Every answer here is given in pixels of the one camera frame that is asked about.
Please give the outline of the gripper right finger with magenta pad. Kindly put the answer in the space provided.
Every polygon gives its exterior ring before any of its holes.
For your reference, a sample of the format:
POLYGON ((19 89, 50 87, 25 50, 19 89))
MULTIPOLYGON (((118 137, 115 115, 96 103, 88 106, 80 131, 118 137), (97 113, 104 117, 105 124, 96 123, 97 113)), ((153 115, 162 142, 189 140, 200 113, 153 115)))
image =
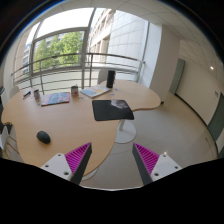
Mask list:
POLYGON ((157 154, 137 143, 133 144, 132 153, 143 185, 148 185, 181 170, 181 167, 166 153, 157 154))

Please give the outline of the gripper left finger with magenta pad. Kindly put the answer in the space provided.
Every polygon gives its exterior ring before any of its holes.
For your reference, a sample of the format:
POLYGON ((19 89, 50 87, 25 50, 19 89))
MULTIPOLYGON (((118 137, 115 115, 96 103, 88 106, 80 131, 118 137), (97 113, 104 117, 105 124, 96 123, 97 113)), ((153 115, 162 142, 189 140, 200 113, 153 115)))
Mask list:
POLYGON ((92 154, 91 143, 86 143, 67 154, 57 153, 42 169, 79 185, 92 154))

